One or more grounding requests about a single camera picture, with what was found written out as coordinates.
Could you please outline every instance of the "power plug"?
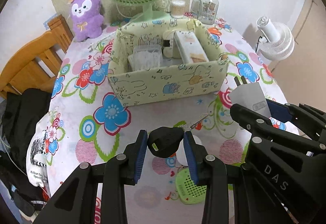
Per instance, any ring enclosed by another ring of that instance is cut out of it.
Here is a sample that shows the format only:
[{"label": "power plug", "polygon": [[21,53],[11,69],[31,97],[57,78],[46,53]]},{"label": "power plug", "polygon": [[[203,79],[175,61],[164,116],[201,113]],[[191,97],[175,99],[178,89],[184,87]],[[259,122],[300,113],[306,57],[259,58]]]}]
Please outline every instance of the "power plug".
[{"label": "power plug", "polygon": [[243,85],[237,77],[234,78],[237,88],[230,94],[232,104],[239,104],[267,118],[271,117],[266,98],[258,82],[247,83],[244,76],[241,77]]}]

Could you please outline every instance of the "table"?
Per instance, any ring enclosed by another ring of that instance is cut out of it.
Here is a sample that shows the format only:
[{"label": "table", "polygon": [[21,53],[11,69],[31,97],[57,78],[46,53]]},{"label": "table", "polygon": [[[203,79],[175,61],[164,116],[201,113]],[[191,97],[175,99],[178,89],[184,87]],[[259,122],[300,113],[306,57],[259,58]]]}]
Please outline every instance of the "table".
[{"label": "table", "polygon": [[[114,31],[126,24],[108,26],[97,39],[73,42],[56,80],[50,109],[36,130],[47,130],[46,157],[51,194],[84,161],[99,164],[122,153],[135,141],[139,130],[148,132],[161,126],[172,127],[209,116],[192,131],[209,154],[227,164],[244,162],[250,133],[241,130],[229,113],[229,93],[236,87],[234,77],[245,76],[259,82],[265,97],[279,103],[286,99],[272,74],[250,45],[222,18],[209,28],[211,38],[225,50],[229,59],[228,75],[219,92],[171,101],[123,108],[115,97],[106,75]],[[275,127],[298,134],[290,123],[272,119]],[[162,159],[146,153],[142,176],[135,187],[126,186],[128,222],[201,223],[204,203],[184,205],[175,190],[175,178],[183,167],[176,157]],[[99,186],[95,220],[100,221]],[[234,222],[232,189],[229,189],[229,217]]]}]

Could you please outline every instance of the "green soap dish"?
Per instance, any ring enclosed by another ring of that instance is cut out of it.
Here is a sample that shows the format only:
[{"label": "green soap dish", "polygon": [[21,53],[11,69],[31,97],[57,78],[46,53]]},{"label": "green soap dish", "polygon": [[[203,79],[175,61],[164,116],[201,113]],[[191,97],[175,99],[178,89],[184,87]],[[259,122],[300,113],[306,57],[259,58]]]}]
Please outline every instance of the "green soap dish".
[{"label": "green soap dish", "polygon": [[192,205],[205,201],[206,186],[194,185],[188,168],[178,172],[175,185],[182,203]]}]

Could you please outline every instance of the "wooden chair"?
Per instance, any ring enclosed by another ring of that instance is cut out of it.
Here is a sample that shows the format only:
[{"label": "wooden chair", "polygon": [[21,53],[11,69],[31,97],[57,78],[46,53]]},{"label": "wooden chair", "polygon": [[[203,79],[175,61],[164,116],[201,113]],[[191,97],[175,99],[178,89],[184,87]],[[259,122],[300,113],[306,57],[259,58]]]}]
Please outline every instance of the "wooden chair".
[{"label": "wooden chair", "polygon": [[[38,88],[52,93],[62,61],[52,47],[58,44],[67,52],[73,39],[62,15],[49,23],[50,31],[27,43],[17,51],[0,74],[0,96],[7,98],[7,92],[22,94],[28,88]],[[36,62],[41,59],[55,77],[50,77]]]}]

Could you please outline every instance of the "blue flower print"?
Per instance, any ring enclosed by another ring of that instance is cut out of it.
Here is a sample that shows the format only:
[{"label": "blue flower print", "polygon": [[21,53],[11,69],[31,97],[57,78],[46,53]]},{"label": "blue flower print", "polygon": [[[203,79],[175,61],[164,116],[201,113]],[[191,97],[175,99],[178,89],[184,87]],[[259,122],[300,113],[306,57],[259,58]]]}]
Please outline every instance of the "blue flower print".
[{"label": "blue flower print", "polygon": [[103,98],[103,106],[95,110],[93,118],[99,125],[104,124],[104,130],[111,136],[115,136],[121,128],[131,122],[131,113],[122,107],[114,93],[109,92]]},{"label": "blue flower print", "polygon": [[51,152],[52,155],[55,154],[55,152],[59,149],[59,144],[58,144],[58,140],[55,139],[53,142],[51,142],[48,146],[48,150],[49,152]]},{"label": "blue flower print", "polygon": [[116,22],[110,24],[110,26],[115,27],[115,26],[119,26],[120,24],[121,24],[121,22],[116,21]]},{"label": "blue flower print", "polygon": [[108,74],[109,64],[104,64],[100,69],[95,70],[92,76],[89,78],[89,83],[94,83],[95,85],[101,85]]},{"label": "blue flower print", "polygon": [[209,34],[210,40],[213,45],[221,45],[222,41],[218,35],[215,34]]},{"label": "blue flower print", "polygon": [[241,51],[237,52],[237,56],[242,60],[242,62],[249,62],[248,57]]},{"label": "blue flower print", "polygon": [[52,91],[52,96],[51,99],[53,99],[57,94],[60,94],[62,92],[63,89],[63,84],[62,82],[65,80],[65,76],[62,75],[59,78],[56,79],[55,83],[54,83],[54,88]]},{"label": "blue flower print", "polygon": [[153,24],[163,24],[164,23],[164,20],[155,20],[155,21],[152,21]]},{"label": "blue flower print", "polygon": [[90,61],[85,62],[81,69],[89,69],[90,63]]},{"label": "blue flower print", "polygon": [[259,81],[258,74],[253,70],[252,66],[248,62],[238,62],[236,65],[240,76],[244,76],[250,82]]},{"label": "blue flower print", "polygon": [[278,128],[280,130],[286,130],[286,125],[284,123],[282,123],[272,117],[270,118],[270,120],[272,122],[273,127]]}]

